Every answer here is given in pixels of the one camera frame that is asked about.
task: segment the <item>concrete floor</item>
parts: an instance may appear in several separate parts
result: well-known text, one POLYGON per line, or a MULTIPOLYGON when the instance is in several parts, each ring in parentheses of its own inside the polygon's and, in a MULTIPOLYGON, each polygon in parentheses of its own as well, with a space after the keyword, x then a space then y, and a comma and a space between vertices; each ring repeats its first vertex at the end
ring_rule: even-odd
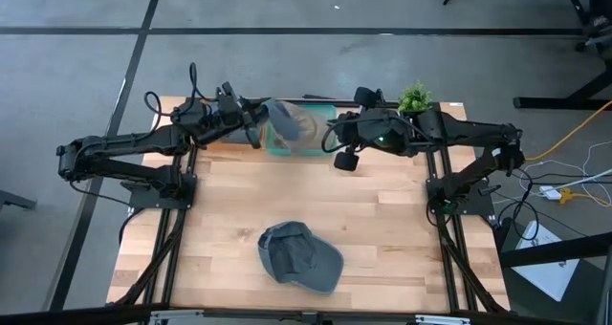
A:
MULTIPOLYGON (((153 27, 407 27, 575 28, 568 0, 160 0, 153 27)), ((0 0, 0 26, 139 27, 148 0, 0 0)), ((55 147, 100 135, 117 100, 136 41, 134 35, 0 35, 0 189, 38 200, 36 211, 5 207, 0 214, 0 314, 40 311, 75 220, 80 196, 56 175, 55 147)), ((382 88, 395 98, 421 80, 435 100, 462 101, 470 119, 512 122, 525 131, 533 156, 588 116, 581 111, 516 110, 516 96, 565 97, 602 71, 576 41, 541 37, 428 37, 367 35, 149 36, 120 132, 148 129, 142 94, 185 96, 187 66, 198 64, 200 88, 223 81, 245 97, 351 98, 358 86, 382 88)), ((611 98, 611 90, 601 93, 611 98)), ((582 165, 588 146, 610 141, 612 118, 603 114, 550 156, 582 165)), ((612 147, 593 151, 589 171, 609 167, 612 147)), ((551 163, 534 175, 575 173, 551 163)), ((520 194, 516 179, 500 174, 502 191, 520 194)), ((594 186, 598 196, 603 196, 594 186)), ((118 184, 102 193, 125 198, 118 184)), ((612 213, 589 200, 534 206, 587 234, 609 230, 612 213)), ((531 220, 524 213, 522 224, 531 220)), ((104 303, 125 209, 99 201, 67 308, 104 303)), ((576 234, 542 219, 564 239, 576 234)), ((526 313, 520 295, 513 307, 526 313)))

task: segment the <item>gray cap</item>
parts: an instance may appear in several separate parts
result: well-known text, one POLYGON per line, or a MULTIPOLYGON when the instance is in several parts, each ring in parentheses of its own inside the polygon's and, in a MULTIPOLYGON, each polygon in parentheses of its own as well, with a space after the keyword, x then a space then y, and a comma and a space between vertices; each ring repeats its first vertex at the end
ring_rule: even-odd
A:
POLYGON ((278 283, 291 282, 329 294, 342 274, 342 254, 301 222, 290 221, 266 229, 257 246, 264 268, 278 283))

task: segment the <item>green plant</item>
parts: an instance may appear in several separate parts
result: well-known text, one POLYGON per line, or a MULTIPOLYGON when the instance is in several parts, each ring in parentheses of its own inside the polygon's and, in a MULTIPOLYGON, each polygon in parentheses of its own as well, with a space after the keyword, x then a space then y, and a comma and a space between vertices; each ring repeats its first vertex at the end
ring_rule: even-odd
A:
POLYGON ((431 91, 427 91, 425 85, 421 81, 417 81, 413 86, 404 89, 399 101, 399 111, 426 110, 430 106, 431 91))

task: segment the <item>green tray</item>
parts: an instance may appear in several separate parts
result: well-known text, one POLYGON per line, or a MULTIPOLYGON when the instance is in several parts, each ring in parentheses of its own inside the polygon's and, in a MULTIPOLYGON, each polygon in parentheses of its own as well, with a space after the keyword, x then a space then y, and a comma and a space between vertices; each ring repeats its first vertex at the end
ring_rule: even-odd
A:
MULTIPOLYGON (((328 120, 336 118, 336 106, 334 105, 299 105, 299 107, 308 110, 309 112, 313 113, 315 116, 321 119, 328 120)), ((292 151, 289 148, 278 147, 275 144, 274 138, 276 136, 276 131, 274 131, 274 128, 272 127, 270 122, 266 124, 264 136, 265 147, 268 153, 275 156, 292 155, 292 151)), ((336 146, 336 137, 333 138, 333 141, 330 144, 330 147, 334 146, 336 146)), ((297 151, 294 151, 293 154, 306 157, 318 157, 328 155, 329 153, 323 152, 320 148, 320 145, 318 144, 317 148, 299 149, 297 151)))

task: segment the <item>wooden tabletop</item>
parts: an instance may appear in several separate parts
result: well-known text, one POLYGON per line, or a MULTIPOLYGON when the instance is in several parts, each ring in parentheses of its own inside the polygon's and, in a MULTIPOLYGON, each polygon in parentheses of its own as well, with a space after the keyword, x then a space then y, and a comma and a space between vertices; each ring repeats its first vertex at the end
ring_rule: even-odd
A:
MULTIPOLYGON (((184 100, 162 97, 162 107, 168 111, 184 100)), ((441 106, 457 119, 466 117, 461 103, 441 106)), ((474 159, 469 147, 451 147, 449 153, 455 171, 474 159)), ((275 157, 265 149, 222 143, 200 150, 196 200, 186 216, 171 305, 448 312, 438 234, 426 220, 425 155, 409 159, 365 149, 360 156, 357 171, 350 173, 335 169, 331 156, 275 157), (257 239, 265 228, 289 220, 304 222, 344 256, 331 295, 278 284, 264 271, 257 239)), ((158 154, 143 159, 149 166, 170 163, 158 154)), ((108 301, 123 296, 149 263, 160 213, 147 210, 126 227, 108 301)), ((462 220, 472 269, 509 308, 491 229, 476 216, 462 220)), ((466 309, 461 274, 454 270, 466 309)), ((161 299, 164 272, 162 266, 154 300, 161 299)))

